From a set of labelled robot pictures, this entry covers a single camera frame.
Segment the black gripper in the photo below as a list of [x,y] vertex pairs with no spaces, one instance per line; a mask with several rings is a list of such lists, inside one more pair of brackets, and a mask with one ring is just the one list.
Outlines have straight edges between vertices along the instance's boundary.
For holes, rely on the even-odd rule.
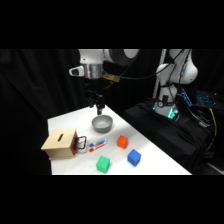
[[97,107],[97,115],[102,115],[105,108],[105,98],[103,95],[97,93],[96,91],[87,91],[87,100],[90,107]]

